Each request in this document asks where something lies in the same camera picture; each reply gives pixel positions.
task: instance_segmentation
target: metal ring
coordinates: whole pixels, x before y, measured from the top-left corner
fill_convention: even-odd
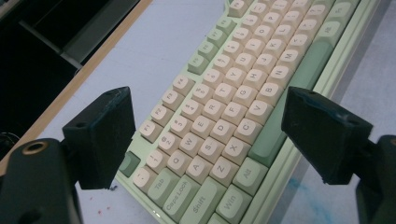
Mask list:
[[[23,150],[22,154],[26,156],[34,155],[36,153],[41,152],[42,150],[46,149],[47,146],[49,145],[48,142],[33,142],[29,145],[27,145]]]

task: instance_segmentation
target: blue ink stain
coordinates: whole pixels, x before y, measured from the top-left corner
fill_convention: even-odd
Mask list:
[[[291,178],[288,183],[288,187],[299,190],[303,195],[304,198],[307,200],[310,210],[315,213],[315,219],[318,223],[327,223],[333,224],[332,215],[330,211],[328,211],[321,203],[314,197],[314,193],[311,192],[310,188],[302,185],[301,182],[295,178]]]

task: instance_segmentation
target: shift key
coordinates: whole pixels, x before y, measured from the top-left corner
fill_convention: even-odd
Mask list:
[[[211,177],[207,177],[194,199],[192,199],[180,223],[207,223],[215,212],[216,206],[225,190],[226,188],[219,182]]]

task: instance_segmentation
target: mounting hole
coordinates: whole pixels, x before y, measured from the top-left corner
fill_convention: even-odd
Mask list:
[[[23,213],[18,221],[19,224],[31,224],[36,223],[42,217],[42,212],[40,209],[33,209],[28,212]]]
[[[41,152],[42,150],[46,149],[49,144],[47,142],[33,142],[32,144],[29,144],[26,146],[23,150],[22,153],[23,155],[33,155],[36,153]]]

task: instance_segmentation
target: black object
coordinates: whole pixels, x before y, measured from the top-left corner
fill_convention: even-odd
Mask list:
[[[64,126],[65,139],[38,139],[9,159],[0,223],[82,223],[75,184],[108,189],[135,131],[130,90],[108,91]]]
[[[321,175],[346,185],[353,174],[361,223],[396,223],[396,136],[368,140],[373,125],[320,94],[289,87],[282,131]]]

